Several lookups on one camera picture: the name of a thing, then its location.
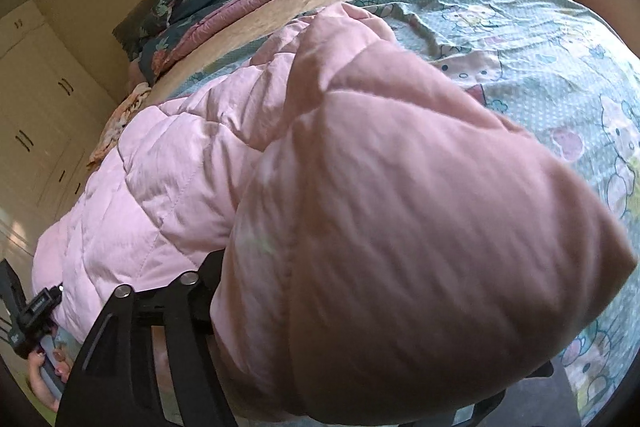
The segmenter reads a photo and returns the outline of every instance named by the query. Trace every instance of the black handle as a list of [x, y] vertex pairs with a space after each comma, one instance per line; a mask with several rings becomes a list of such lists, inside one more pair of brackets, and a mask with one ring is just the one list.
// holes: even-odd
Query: black handle
[[68, 89], [66, 89], [66, 87], [62, 84], [62, 82], [59, 82], [58, 85], [65, 90], [67, 96], [71, 96], [71, 93], [69, 92]]
[[20, 142], [22, 144], [22, 146], [27, 149], [27, 152], [31, 152], [31, 149], [29, 149], [29, 146], [22, 141], [22, 138], [20, 138], [18, 135], [15, 135], [15, 139], [18, 140], [18, 142]]
[[209, 307], [222, 253], [209, 254], [197, 273], [183, 273], [167, 287], [139, 293], [128, 285], [115, 289], [76, 358], [60, 400], [58, 427], [175, 427], [162, 413], [152, 326], [164, 326], [184, 425], [238, 427], [206, 340], [213, 334]]
[[18, 133], [22, 134], [22, 136], [24, 136], [25, 139], [31, 144], [31, 147], [33, 147], [33, 141], [31, 141], [31, 138], [29, 138], [22, 129], [18, 129]]
[[66, 84], [66, 87], [68, 87], [71, 92], [74, 92], [74, 86], [72, 86], [64, 76], [60, 78], [60, 80], [62, 80]]

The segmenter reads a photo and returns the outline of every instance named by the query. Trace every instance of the hello kitty bedsheet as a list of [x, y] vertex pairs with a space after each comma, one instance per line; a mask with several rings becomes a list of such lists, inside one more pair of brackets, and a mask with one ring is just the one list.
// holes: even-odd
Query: hello kitty bedsheet
[[[405, 48], [571, 163], [640, 250], [640, 60], [602, 19], [571, 0], [352, 3], [384, 18]], [[262, 42], [225, 55], [175, 94], [235, 70]], [[584, 425], [611, 397], [640, 348], [639, 309], [636, 271], [562, 352]]]

